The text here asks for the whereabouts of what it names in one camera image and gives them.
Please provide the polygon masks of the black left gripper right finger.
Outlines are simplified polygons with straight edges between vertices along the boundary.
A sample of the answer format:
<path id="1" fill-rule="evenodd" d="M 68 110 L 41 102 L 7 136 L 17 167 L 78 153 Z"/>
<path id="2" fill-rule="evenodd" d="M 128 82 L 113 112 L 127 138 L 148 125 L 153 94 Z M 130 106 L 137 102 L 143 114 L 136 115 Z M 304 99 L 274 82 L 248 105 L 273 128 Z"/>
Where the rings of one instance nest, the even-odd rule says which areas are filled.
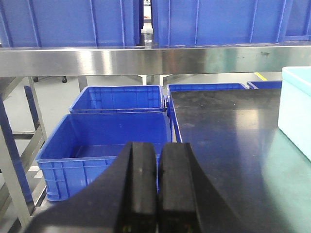
<path id="1" fill-rule="evenodd" d="M 188 143 L 165 144 L 158 184 L 159 232 L 243 232 L 243 224 L 205 176 Z"/>

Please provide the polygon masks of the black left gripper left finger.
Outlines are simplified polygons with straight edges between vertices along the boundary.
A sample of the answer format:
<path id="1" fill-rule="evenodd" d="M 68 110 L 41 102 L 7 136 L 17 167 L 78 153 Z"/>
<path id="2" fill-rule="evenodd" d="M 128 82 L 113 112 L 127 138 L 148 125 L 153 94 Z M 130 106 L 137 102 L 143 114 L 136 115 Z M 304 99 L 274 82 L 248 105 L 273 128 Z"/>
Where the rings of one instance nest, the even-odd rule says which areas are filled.
<path id="1" fill-rule="evenodd" d="M 95 181 L 35 215 L 26 233 L 154 233 L 156 155 L 152 143 L 127 142 Z"/>

